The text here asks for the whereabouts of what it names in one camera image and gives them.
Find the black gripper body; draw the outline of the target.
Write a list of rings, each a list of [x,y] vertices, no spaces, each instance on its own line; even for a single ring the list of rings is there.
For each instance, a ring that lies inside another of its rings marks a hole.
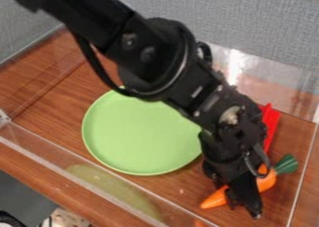
[[[235,89],[203,91],[197,97],[199,140],[204,161],[223,183],[261,164],[265,124],[253,100]]]

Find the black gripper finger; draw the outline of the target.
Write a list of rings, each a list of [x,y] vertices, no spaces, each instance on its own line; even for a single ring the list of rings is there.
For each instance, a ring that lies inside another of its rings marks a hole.
[[[209,195],[209,208],[223,206],[228,202],[225,194],[228,186],[223,184],[217,178],[213,179],[213,183],[216,185],[216,190]]]
[[[231,210],[243,205],[253,220],[261,217],[263,202],[256,186],[256,177],[251,173],[243,174],[228,183],[225,197]]]

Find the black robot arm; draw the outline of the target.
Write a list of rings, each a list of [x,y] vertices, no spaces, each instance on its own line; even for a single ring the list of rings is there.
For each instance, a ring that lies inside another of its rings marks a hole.
[[[269,163],[261,110],[212,68],[209,47],[187,26],[144,18],[121,0],[14,1],[65,25],[102,82],[110,78],[97,57],[104,55],[117,65],[116,92],[161,101],[199,126],[204,173],[228,186],[229,206],[244,206],[259,218],[263,202],[256,181],[264,176],[257,169]]]

